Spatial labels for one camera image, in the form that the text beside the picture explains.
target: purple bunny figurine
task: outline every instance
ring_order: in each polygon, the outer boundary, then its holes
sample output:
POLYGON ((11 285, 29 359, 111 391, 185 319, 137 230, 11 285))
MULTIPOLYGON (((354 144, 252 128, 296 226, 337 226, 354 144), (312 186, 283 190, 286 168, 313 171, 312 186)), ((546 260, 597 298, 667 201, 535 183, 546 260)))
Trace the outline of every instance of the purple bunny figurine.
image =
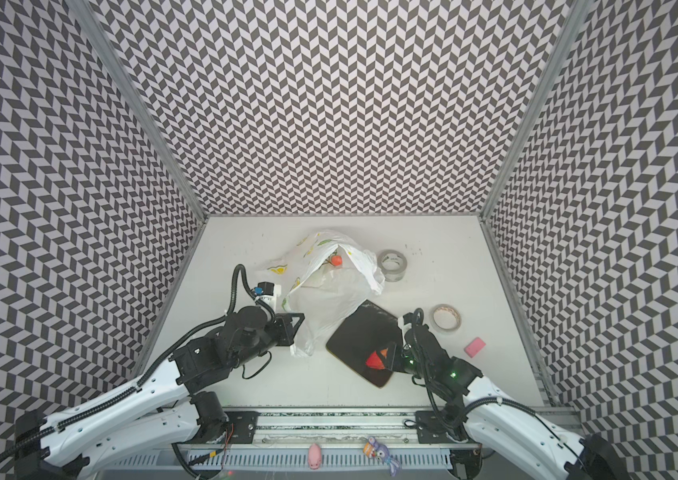
POLYGON ((378 458, 382 463, 390 466, 390 475, 393 477, 400 470, 400 461, 391 456, 390 449, 383 443, 377 442, 374 437, 368 437, 368 443, 363 447, 363 453, 365 453, 368 458, 378 458))

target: white table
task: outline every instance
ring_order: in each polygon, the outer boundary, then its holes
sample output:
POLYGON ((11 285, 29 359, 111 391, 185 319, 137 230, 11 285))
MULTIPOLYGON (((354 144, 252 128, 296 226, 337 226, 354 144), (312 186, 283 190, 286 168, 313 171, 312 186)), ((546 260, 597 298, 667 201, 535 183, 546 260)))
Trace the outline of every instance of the white table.
MULTIPOLYGON (((430 312, 439 303, 454 306, 461 313, 462 326, 450 335, 436 332, 442 347, 477 366, 519 402, 543 405, 475 216, 211 218, 150 361, 193 326, 224 314, 235 265, 244 264, 251 271, 284 254, 295 240, 321 229, 338 230, 377 253, 388 248, 403 253, 408 259, 405 278, 387 283, 384 293, 372 301, 396 316, 417 307, 430 312), (469 359, 463 349, 477 336, 486 342, 486 347, 469 359)), ((240 288, 238 293, 238 308, 249 304, 240 288)), ((429 405, 425 389, 411 384, 410 376, 395 373, 386 386, 378 389, 324 346, 308 359, 291 357, 287 348, 276 347, 272 352, 271 364, 256 378, 243 380, 241 369, 237 369, 229 379, 211 388, 222 405, 429 405)), ((247 373, 258 369, 261 362, 252 360, 247 373)))

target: pink pig toy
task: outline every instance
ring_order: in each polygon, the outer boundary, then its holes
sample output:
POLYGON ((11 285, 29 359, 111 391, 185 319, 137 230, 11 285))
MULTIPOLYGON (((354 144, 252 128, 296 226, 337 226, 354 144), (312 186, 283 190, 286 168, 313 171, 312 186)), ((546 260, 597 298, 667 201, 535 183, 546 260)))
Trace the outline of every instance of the pink pig toy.
POLYGON ((316 443, 312 444, 310 451, 306 454, 306 463, 313 470, 320 468, 320 464, 323 463, 323 453, 316 443))

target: black and white chevron wallpaper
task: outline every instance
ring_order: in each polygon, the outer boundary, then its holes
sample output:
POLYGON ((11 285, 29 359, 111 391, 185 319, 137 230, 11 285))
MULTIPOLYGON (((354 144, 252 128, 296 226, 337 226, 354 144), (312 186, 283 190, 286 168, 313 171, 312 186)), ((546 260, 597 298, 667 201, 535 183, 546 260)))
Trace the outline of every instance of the black and white chevron wallpaper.
POLYGON ((129 378, 197 225, 66 7, 1 0, 0 452, 129 378))
POLYGON ((598 0, 491 219, 562 399, 678 478, 678 0, 598 0))
POLYGON ((92 0, 215 214, 478 211, 570 0, 92 0))

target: white plastic bag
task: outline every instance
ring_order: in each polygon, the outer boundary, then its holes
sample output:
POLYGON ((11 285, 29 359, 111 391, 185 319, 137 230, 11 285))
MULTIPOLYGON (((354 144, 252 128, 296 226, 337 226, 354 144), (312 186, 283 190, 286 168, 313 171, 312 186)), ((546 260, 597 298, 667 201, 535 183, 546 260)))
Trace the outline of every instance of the white plastic bag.
POLYGON ((312 355, 318 342, 324 344, 342 320, 384 289, 376 255, 332 230, 306 236, 282 258, 259 268, 255 278, 282 286, 278 311, 304 314, 291 346, 294 356, 312 355), (326 262, 334 252, 342 257, 341 267, 326 262))

